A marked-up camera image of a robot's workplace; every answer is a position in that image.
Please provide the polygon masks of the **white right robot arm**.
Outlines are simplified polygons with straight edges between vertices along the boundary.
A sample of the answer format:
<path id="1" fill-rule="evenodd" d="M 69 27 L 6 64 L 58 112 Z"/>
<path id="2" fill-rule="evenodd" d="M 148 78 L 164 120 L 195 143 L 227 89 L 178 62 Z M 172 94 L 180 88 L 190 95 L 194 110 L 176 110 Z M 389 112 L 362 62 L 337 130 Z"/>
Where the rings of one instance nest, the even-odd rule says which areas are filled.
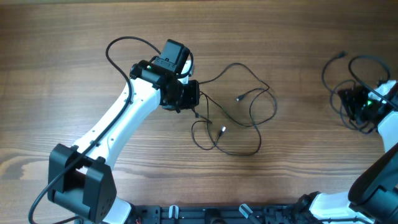
<path id="1" fill-rule="evenodd" d="M 350 190 L 337 194 L 313 192 L 294 205 L 292 223 L 397 223 L 397 84 L 387 82 L 375 90 L 364 86 L 333 90 L 341 98 L 348 118 L 375 124 L 384 154 Z"/>

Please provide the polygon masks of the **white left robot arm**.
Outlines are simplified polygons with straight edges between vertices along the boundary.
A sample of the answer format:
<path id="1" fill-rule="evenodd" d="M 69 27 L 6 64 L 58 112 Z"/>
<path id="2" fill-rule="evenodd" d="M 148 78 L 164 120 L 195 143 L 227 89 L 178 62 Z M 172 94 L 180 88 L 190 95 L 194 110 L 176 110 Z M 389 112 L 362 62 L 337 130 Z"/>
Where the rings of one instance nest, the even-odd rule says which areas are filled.
<path id="1" fill-rule="evenodd" d="M 134 223 L 133 204 L 117 197 L 114 165 L 136 129 L 156 108 L 190 110 L 199 84 L 190 80 L 193 54 L 169 39 L 163 51 L 125 75 L 123 93 L 73 146 L 57 144 L 49 157 L 48 200 L 74 213 L 78 223 Z"/>

